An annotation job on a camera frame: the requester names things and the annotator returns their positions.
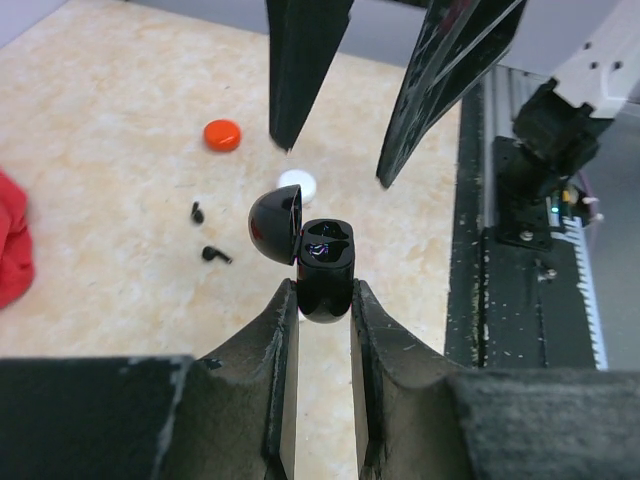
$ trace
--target marble pattern surface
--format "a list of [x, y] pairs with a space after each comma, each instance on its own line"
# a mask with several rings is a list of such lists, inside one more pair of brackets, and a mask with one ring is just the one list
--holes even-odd
[[[0, 311], [0, 355], [203, 355], [293, 268], [246, 215], [288, 168], [315, 175], [305, 220], [355, 231], [356, 274], [442, 350], [459, 109], [394, 186], [374, 173], [403, 70], [338, 55], [295, 149], [268, 136], [268, 39], [115, 0], [71, 0], [0, 50], [0, 166], [30, 195], [37, 277]], [[231, 118], [215, 154], [201, 132]], [[204, 225], [189, 219], [200, 201]], [[232, 265], [203, 263], [215, 244]], [[349, 324], [300, 325], [298, 478], [355, 477]]]

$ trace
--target earbud case lid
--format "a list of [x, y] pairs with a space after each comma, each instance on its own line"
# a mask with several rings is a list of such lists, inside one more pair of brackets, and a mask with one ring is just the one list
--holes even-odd
[[265, 257], [293, 265], [302, 228], [300, 185], [289, 185], [264, 194], [249, 212], [249, 236]]

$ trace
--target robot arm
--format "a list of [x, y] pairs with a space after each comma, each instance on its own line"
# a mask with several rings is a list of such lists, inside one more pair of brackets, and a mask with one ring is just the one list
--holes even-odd
[[621, 1], [519, 111], [513, 123], [519, 152], [503, 165], [499, 178], [503, 198], [519, 206], [502, 212], [509, 217], [505, 221], [528, 217], [523, 210], [544, 202], [595, 157], [598, 137], [640, 80], [637, 18], [640, 2]]

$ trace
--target wire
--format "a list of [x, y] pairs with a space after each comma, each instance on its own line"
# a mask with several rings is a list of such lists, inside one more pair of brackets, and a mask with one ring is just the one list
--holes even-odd
[[[589, 178], [587, 174], [582, 170], [578, 171], [578, 178], [580, 179], [580, 183], [582, 183], [582, 188], [584, 192], [590, 198], [596, 198], [593, 193], [593, 189], [591, 188], [591, 183], [589, 182]], [[596, 246], [596, 235], [598, 232], [598, 223], [600, 222], [600, 212], [598, 211], [598, 202], [590, 202], [587, 204], [589, 207], [589, 216], [591, 221], [591, 235], [589, 236], [589, 251], [593, 252]]]

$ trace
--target metal bracket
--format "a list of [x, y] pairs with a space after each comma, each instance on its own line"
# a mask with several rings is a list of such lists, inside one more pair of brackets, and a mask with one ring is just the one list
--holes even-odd
[[496, 137], [494, 140], [494, 171], [498, 172], [496, 240], [507, 245], [548, 251], [551, 248], [551, 228], [546, 202], [529, 203], [518, 200], [501, 182], [505, 166], [513, 163], [521, 154], [512, 138]]

